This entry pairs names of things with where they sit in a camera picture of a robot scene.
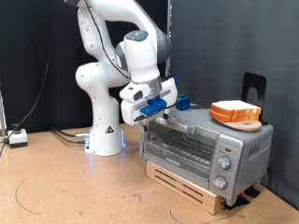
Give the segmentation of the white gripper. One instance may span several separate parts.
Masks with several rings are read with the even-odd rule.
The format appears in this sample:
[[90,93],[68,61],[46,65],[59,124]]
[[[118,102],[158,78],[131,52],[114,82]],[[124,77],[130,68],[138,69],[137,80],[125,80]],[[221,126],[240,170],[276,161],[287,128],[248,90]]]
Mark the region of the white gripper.
[[[177,82],[173,77],[161,81],[159,77],[152,81],[131,81],[121,90],[121,112],[123,120],[134,125],[139,122],[142,133],[148,130],[146,120],[154,119],[160,112],[177,102]],[[169,119],[169,115],[163,113],[163,119]]]

